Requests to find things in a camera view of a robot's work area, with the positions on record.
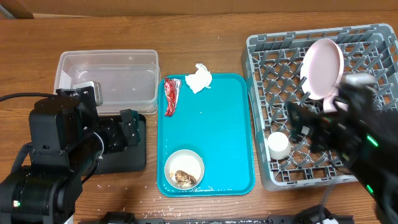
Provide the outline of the small white pink bowl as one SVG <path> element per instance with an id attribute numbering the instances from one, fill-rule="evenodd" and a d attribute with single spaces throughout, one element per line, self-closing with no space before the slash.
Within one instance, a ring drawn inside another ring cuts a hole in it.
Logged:
<path id="1" fill-rule="evenodd" d="M 333 104 L 333 100 L 336 96 L 338 96 L 338 93 L 334 93 L 334 94 L 324 98 L 324 100 L 323 100 L 323 112 L 324 113 L 331 113 L 331 112 L 337 111 L 336 107 Z M 340 109 L 343 109 L 345 111 L 348 110 L 347 104 L 342 103 L 340 101 L 337 101 L 336 104 Z"/>

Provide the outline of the red foil wrapper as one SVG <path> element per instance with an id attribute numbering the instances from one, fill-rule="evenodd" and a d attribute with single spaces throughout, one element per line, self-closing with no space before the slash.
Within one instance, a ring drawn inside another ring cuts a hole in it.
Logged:
<path id="1" fill-rule="evenodd" d="M 167 99 L 167 109 L 165 112 L 166 116 L 171 117 L 175 113 L 181 86 L 182 86 L 181 79 L 165 78 L 164 91 L 165 91 L 165 97 Z"/>

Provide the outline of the white paper cup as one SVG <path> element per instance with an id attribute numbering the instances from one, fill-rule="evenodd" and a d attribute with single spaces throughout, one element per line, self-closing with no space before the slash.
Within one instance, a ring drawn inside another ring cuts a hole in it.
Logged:
<path id="1" fill-rule="evenodd" d="M 269 154 L 272 159 L 285 159 L 290 151 L 291 145 L 288 137 L 282 132 L 274 132 L 267 139 Z"/>

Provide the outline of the large white plate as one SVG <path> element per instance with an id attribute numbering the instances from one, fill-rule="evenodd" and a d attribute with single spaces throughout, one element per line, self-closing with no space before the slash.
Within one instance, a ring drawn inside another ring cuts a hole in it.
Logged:
<path id="1" fill-rule="evenodd" d="M 320 100 L 330 95 L 339 84 L 344 69 L 340 47 L 331 39 L 314 42 L 302 61 L 300 79 L 302 90 L 311 100 Z"/>

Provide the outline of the metal bowl with food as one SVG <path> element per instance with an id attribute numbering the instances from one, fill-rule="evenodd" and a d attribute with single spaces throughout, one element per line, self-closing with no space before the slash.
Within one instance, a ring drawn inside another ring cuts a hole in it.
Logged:
<path id="1" fill-rule="evenodd" d="M 178 190 L 191 190 L 204 178 L 203 159 L 194 151 L 181 149 L 173 152 L 164 165 L 167 182 Z"/>

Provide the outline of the white napkin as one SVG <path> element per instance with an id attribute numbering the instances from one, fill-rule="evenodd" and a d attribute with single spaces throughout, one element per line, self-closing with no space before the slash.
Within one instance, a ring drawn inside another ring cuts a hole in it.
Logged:
<path id="1" fill-rule="evenodd" d="M 210 88 L 213 80 L 212 74 L 202 63 L 197 63 L 197 71 L 194 74 L 189 74 L 185 77 L 186 84 L 190 87 L 194 94 L 202 91 L 204 88 Z"/>

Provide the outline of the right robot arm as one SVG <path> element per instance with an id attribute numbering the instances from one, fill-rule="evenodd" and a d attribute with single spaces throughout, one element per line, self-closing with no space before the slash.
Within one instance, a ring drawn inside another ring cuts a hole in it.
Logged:
<path id="1" fill-rule="evenodd" d="M 312 113 L 288 102 L 294 142 L 310 138 L 310 151 L 334 151 L 376 201 L 382 223 L 397 223 L 397 113 L 378 113 L 370 105 Z"/>

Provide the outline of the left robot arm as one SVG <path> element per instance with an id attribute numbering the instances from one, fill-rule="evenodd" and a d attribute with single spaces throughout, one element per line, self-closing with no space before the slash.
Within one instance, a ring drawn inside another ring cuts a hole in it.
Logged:
<path id="1" fill-rule="evenodd" d="M 1 223 L 71 222 L 101 156 L 141 142 L 145 117 L 130 109 L 100 117 L 92 86 L 38 96 L 29 114 L 31 141 L 1 182 Z"/>

